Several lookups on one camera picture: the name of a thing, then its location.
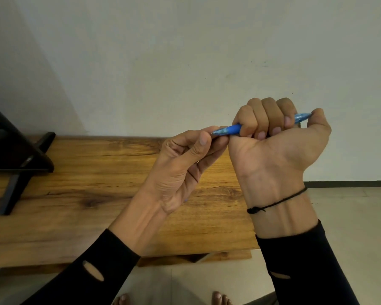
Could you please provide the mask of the person's left hand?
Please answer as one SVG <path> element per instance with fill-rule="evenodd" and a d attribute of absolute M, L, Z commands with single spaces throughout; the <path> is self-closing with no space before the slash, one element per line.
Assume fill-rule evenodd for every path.
<path fill-rule="evenodd" d="M 221 128 L 224 127 L 210 126 L 200 130 L 214 132 Z M 211 136 L 211 147 L 204 158 L 205 162 L 202 162 L 206 164 L 204 172 L 219 159 L 229 143 L 228 136 Z M 160 153 L 136 196 L 147 202 L 159 203 L 166 214 L 177 210 L 188 200 L 204 173 L 191 175 L 188 171 L 185 175 L 178 175 L 178 156 L 187 150 L 188 148 L 178 146 L 178 135 L 167 138 L 162 143 Z"/>

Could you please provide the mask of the person's right hand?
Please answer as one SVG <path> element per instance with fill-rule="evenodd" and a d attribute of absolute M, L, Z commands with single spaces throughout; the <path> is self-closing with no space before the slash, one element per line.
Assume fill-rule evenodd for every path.
<path fill-rule="evenodd" d="M 229 138 L 229 156 L 244 196 L 274 192 L 291 195 L 303 189 L 303 175 L 325 150 L 310 129 L 295 125 L 295 105 L 289 98 L 277 100 L 283 113 L 283 129 L 268 135 L 268 119 L 259 98 L 246 105 L 254 110 L 254 135 Z"/>

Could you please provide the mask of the blue pen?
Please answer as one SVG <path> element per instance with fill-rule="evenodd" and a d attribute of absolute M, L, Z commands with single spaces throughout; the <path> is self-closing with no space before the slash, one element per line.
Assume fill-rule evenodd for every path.
<path fill-rule="evenodd" d="M 308 120 L 311 117 L 312 113 L 298 113 L 295 114 L 295 122 L 294 124 L 300 124 L 303 121 Z M 232 126 L 228 126 L 225 128 L 218 129 L 211 134 L 214 136 L 228 136 L 228 135 L 239 135 L 240 130 L 242 128 L 241 124 L 235 124 Z"/>

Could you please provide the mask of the person's right forearm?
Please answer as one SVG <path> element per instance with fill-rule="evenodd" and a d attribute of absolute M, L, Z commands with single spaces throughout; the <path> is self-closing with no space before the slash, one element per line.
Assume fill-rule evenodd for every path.
<path fill-rule="evenodd" d="M 360 305 L 306 191 L 244 196 L 277 305 Z"/>

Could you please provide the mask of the person's left forearm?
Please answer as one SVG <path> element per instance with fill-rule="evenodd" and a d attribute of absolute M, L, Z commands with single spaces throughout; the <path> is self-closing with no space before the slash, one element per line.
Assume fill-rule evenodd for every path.
<path fill-rule="evenodd" d="M 81 256 L 21 305 L 111 305 L 142 251 L 182 202 L 179 192 L 138 192 Z"/>

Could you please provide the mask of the person's right foot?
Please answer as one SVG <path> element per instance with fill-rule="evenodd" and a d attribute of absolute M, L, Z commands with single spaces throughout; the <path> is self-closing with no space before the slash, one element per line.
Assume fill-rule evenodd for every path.
<path fill-rule="evenodd" d="M 230 298 L 221 292 L 214 291 L 211 297 L 211 305 L 234 305 Z"/>

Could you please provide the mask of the black stand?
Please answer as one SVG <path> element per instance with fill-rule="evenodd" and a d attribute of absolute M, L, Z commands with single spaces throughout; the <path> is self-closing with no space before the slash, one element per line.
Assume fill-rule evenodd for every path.
<path fill-rule="evenodd" d="M 0 112 L 0 173 L 10 173 L 8 185 L 0 200 L 0 215 L 10 215 L 31 178 L 54 172 L 47 156 L 56 134 L 45 133 L 32 142 Z"/>

